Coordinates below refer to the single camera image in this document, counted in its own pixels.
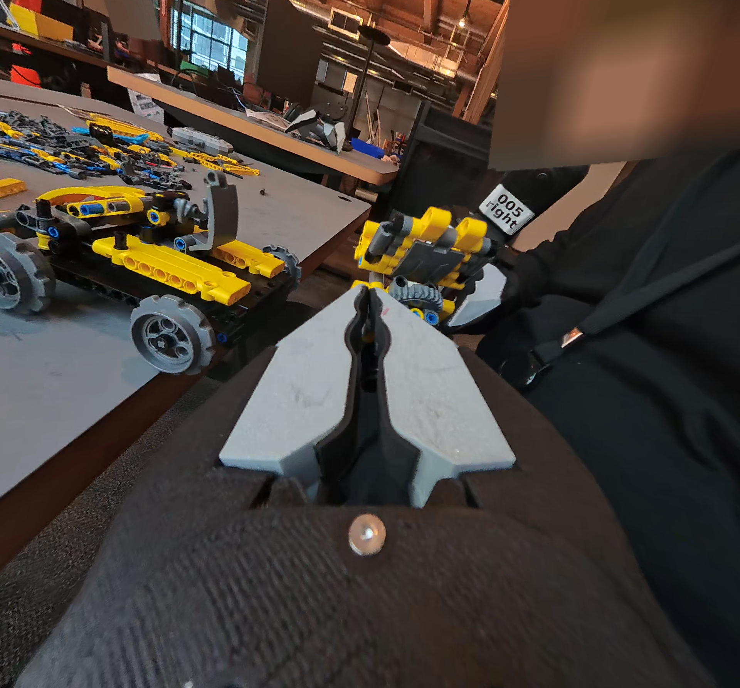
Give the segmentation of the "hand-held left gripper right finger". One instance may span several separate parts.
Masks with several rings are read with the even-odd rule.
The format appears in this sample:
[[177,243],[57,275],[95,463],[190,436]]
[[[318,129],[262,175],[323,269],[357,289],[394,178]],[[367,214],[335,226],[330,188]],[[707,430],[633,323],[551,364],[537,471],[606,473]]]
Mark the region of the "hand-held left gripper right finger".
[[458,347],[372,289],[381,428],[392,473],[421,508],[440,480],[512,468],[516,457]]

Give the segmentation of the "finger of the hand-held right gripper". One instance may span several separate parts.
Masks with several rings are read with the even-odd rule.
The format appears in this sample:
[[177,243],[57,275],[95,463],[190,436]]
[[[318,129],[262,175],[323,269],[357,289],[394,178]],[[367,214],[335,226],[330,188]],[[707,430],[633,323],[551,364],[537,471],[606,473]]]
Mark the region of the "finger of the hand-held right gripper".
[[464,329],[487,316],[501,305],[507,276],[498,267],[486,264],[466,288],[452,316],[449,329]]

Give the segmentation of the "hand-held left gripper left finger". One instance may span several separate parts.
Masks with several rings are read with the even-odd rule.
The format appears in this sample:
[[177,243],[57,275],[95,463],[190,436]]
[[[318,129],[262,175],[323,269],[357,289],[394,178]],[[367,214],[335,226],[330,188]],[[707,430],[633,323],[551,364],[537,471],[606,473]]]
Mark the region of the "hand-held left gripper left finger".
[[316,498],[316,446],[351,417],[350,384],[368,288],[356,286],[276,345],[254,392],[219,453],[225,467],[294,478]]

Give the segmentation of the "yellow grey toy brick assembly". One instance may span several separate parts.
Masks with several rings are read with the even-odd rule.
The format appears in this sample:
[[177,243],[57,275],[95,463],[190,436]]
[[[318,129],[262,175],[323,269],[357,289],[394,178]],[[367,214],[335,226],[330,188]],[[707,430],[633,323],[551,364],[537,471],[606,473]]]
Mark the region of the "yellow grey toy brick assembly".
[[419,218],[397,212],[365,222],[354,257],[367,275],[352,288],[380,289],[426,323],[456,330],[496,306],[497,297],[485,298],[480,310],[470,300],[504,246],[484,219],[454,219],[433,206]]

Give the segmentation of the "yellow black toy brick vehicle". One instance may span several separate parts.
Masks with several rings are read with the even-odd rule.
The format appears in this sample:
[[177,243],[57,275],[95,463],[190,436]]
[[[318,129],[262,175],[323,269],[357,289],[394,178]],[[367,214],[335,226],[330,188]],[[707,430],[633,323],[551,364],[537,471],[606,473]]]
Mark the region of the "yellow black toy brick vehicle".
[[2,311],[43,312],[69,284],[129,305],[133,343],[158,371],[205,370],[301,280],[286,248],[237,239],[235,184],[214,171],[205,184],[202,205],[171,186],[77,185],[2,212]]

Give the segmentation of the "person's right forearm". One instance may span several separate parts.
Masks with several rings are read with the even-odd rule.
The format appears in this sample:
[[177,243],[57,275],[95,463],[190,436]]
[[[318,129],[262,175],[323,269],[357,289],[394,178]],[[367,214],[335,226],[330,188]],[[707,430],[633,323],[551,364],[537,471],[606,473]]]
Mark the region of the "person's right forearm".
[[548,295],[578,295],[575,288],[566,286],[558,276],[561,258],[572,241],[569,232],[563,230],[526,252],[515,252],[511,247],[502,247],[497,252],[494,265],[505,276],[501,304],[495,311],[499,319],[536,307]]

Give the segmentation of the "person's torso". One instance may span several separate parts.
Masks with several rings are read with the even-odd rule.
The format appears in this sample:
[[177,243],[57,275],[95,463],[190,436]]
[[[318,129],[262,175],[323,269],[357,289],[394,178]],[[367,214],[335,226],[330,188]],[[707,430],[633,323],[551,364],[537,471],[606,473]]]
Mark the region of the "person's torso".
[[719,686],[738,686],[738,161],[636,165],[566,230],[578,295],[494,311],[477,349],[593,474]]

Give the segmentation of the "black floor lamp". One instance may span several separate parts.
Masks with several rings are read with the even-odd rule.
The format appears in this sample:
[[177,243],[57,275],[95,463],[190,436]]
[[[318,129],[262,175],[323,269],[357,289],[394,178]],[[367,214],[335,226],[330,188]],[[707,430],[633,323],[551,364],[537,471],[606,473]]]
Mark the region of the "black floor lamp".
[[352,105],[350,107],[348,119],[346,122],[346,137],[342,144],[343,152],[349,152],[353,150],[351,140],[354,136],[356,136],[355,117],[357,113],[357,108],[359,107],[361,94],[365,85],[366,76],[372,63],[372,56],[374,54],[375,46],[386,47],[391,42],[388,34],[370,25],[361,25],[359,28],[359,33],[360,36],[368,43],[368,53],[363,70],[360,73],[359,79],[355,85],[355,90],[353,92]]

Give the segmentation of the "idle hand-held gripper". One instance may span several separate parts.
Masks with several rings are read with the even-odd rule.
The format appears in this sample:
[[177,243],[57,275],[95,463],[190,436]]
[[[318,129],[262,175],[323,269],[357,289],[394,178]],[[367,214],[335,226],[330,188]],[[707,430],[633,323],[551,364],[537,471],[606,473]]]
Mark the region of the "idle hand-held gripper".
[[337,154],[352,151],[344,123],[346,112],[347,106],[343,102],[326,101],[306,110],[297,103],[293,104],[283,115],[288,124],[285,133],[334,150]]

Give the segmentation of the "large grey toy brick part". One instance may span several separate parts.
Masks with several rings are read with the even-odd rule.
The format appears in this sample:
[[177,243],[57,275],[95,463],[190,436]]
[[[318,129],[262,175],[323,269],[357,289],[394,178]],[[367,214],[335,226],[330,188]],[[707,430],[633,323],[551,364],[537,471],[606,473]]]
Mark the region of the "large grey toy brick part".
[[193,128],[169,128],[168,133],[175,143],[189,151],[198,151],[213,157],[230,156],[235,151],[229,142]]

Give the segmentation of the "wooden edged table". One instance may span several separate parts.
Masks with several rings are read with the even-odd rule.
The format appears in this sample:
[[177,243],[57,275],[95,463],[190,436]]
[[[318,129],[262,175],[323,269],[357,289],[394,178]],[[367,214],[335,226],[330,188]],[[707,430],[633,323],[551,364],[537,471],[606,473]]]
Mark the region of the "wooden edged table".
[[382,186],[392,182],[398,167],[357,151],[336,152],[265,127],[241,112],[221,107],[190,92],[127,73],[119,67],[107,68],[108,80],[153,99],[179,124],[217,136],[233,145],[249,160],[309,178],[349,175],[366,183]]

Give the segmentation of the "pile of loose toy bricks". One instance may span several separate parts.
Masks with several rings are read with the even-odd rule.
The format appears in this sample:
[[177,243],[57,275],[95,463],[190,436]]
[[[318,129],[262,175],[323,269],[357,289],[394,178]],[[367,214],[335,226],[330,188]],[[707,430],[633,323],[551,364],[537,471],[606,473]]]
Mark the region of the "pile of loose toy bricks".
[[261,174],[235,155],[173,146],[153,131],[95,114],[85,126],[68,129],[46,116],[3,110],[1,157],[3,166],[22,165],[78,181],[117,176],[127,185],[159,191],[190,191],[184,177],[188,164],[234,178]]

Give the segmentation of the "printed paper sheet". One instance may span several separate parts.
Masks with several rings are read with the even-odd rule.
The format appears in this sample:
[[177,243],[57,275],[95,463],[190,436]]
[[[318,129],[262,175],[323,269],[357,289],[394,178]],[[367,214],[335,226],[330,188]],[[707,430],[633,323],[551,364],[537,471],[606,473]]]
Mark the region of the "printed paper sheet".
[[151,97],[130,89],[127,92],[136,115],[159,124],[164,123],[164,110]]

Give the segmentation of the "yellow plastic bin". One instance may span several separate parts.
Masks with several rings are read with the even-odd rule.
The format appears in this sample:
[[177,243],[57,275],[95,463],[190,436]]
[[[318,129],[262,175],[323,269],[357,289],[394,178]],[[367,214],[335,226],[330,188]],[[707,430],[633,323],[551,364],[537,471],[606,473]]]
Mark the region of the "yellow plastic bin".
[[15,3],[10,4],[10,13],[18,28],[26,34],[58,42],[73,40],[73,27],[68,24]]

